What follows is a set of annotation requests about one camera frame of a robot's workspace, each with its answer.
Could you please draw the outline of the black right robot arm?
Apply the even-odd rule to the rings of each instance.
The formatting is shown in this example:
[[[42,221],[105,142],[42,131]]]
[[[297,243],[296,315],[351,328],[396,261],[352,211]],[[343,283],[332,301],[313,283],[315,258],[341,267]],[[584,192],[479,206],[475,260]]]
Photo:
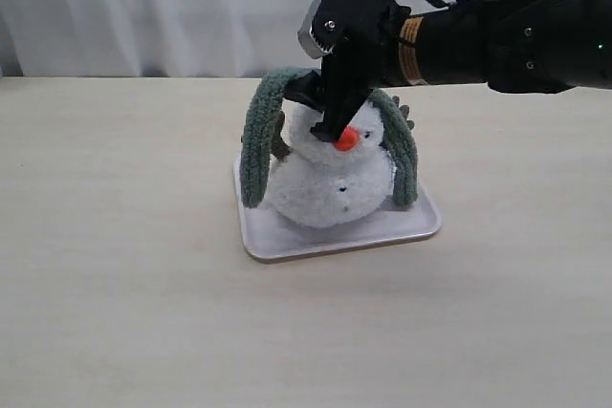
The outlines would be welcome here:
[[[287,99],[322,113],[312,133],[338,140],[379,88],[484,83],[554,95],[611,85],[611,0],[313,0],[297,39],[319,61]]]

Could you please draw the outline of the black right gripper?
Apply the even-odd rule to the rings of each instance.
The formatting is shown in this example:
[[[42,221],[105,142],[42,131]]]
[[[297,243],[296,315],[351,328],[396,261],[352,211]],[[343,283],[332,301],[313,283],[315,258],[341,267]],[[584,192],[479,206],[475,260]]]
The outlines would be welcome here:
[[[336,142],[371,93],[404,86],[399,29],[410,8],[396,0],[339,0],[339,40],[320,70],[290,70],[285,99],[323,112],[311,133]]]

